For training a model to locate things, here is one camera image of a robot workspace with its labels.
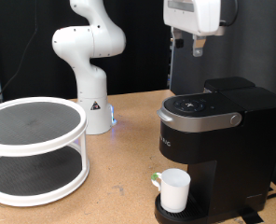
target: white two-tier stand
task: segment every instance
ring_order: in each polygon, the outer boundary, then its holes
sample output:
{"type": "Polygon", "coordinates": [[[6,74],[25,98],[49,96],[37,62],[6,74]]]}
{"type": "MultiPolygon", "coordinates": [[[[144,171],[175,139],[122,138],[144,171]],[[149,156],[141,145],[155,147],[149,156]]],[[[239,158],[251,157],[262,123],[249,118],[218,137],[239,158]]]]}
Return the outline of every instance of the white two-tier stand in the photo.
{"type": "Polygon", "coordinates": [[[35,206],[76,190],[90,170],[87,125],[83,108],[63,99],[0,104],[0,203],[35,206]]]}

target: coffee maker drip tray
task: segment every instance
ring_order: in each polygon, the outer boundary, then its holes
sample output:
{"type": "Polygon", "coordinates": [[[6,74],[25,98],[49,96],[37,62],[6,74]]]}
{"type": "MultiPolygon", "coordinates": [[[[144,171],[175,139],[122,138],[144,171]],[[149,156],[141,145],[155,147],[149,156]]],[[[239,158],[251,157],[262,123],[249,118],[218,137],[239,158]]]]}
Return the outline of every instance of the coffee maker drip tray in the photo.
{"type": "Polygon", "coordinates": [[[164,224],[206,224],[207,216],[189,193],[186,209],[180,213],[170,213],[160,205],[160,194],[156,199],[155,216],[159,223],[164,224]]]}

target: white mug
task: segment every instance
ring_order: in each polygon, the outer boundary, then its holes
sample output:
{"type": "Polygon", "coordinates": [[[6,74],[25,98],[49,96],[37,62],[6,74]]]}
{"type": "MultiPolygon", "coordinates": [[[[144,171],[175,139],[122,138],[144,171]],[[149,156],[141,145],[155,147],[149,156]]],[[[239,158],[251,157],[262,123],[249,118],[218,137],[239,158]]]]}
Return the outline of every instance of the white mug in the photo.
{"type": "Polygon", "coordinates": [[[188,190],[191,178],[189,174],[180,169],[168,169],[151,176],[152,183],[160,191],[161,206],[168,212],[180,213],[186,208],[188,190]]]}

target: warning label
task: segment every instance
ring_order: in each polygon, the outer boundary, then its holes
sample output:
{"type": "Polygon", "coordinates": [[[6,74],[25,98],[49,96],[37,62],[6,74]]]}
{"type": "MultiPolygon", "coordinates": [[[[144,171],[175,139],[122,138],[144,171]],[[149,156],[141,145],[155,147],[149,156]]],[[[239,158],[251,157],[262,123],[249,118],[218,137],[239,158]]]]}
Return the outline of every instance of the warning label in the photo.
{"type": "Polygon", "coordinates": [[[93,106],[91,107],[91,110],[97,110],[97,109],[101,109],[101,107],[98,105],[98,103],[95,101],[93,103],[93,106]]]}

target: mug handle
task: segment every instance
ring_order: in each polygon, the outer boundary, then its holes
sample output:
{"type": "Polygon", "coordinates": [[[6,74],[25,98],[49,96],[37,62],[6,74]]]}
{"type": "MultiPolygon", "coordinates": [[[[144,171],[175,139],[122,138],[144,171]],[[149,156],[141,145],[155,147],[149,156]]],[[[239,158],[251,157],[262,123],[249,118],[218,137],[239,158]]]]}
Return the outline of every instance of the mug handle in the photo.
{"type": "Polygon", "coordinates": [[[151,175],[151,182],[153,183],[153,185],[155,185],[156,187],[158,187],[158,190],[160,191],[160,184],[156,180],[157,178],[162,179],[162,174],[161,173],[154,173],[154,174],[152,174],[151,175]]]}

